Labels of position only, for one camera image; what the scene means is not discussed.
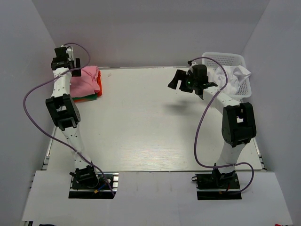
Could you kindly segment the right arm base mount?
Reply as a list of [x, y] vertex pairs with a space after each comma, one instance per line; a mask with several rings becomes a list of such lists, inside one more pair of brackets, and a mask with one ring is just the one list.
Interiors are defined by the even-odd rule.
[[235, 173], [232, 178], [217, 180], [212, 173], [196, 174], [191, 178], [196, 183], [199, 201], [241, 200], [240, 184]]

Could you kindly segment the pink t shirt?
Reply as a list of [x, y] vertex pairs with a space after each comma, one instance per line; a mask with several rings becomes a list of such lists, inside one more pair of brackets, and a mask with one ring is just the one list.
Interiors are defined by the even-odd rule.
[[97, 66], [86, 66], [81, 69], [81, 77], [72, 77], [70, 95], [72, 97], [84, 97], [100, 91], [97, 84]]

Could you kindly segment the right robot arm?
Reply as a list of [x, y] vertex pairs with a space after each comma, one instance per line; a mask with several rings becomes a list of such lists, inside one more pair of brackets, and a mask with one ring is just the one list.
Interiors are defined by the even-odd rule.
[[242, 150], [256, 136], [253, 106], [231, 98], [215, 82], [210, 82], [205, 65], [192, 65], [188, 71], [177, 70], [168, 87], [195, 93], [207, 107], [214, 107], [222, 114], [224, 145], [218, 161], [212, 166], [218, 171], [213, 174], [212, 181], [216, 187], [225, 187], [235, 172]]

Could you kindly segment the white t shirt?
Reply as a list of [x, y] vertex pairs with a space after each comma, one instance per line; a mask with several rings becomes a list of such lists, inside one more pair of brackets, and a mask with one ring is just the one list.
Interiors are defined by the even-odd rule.
[[[251, 72], [241, 65], [224, 65], [223, 68], [227, 74], [228, 83], [222, 92], [228, 95], [235, 95], [238, 93], [243, 82], [251, 75]], [[226, 83], [226, 77], [221, 67], [217, 67], [214, 72], [208, 71], [207, 76], [209, 78], [209, 82], [217, 84], [219, 89], [221, 89]]]

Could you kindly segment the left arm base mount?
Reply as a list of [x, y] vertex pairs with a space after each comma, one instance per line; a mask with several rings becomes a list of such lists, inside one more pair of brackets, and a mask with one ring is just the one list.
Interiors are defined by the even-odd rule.
[[91, 166], [70, 172], [70, 199], [113, 199], [118, 188], [119, 173], [94, 171]]

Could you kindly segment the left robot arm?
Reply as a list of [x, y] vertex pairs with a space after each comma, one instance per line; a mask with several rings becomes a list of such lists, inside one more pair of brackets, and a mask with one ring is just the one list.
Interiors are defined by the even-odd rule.
[[46, 100], [46, 107], [54, 125], [65, 136], [64, 144], [71, 149], [75, 166], [75, 171], [71, 174], [83, 179], [88, 187], [94, 188], [99, 184], [99, 176], [85, 152], [79, 129], [80, 113], [70, 93], [71, 78], [81, 76], [80, 59], [74, 57], [71, 46], [62, 45], [55, 48], [51, 69], [54, 87], [51, 97]]

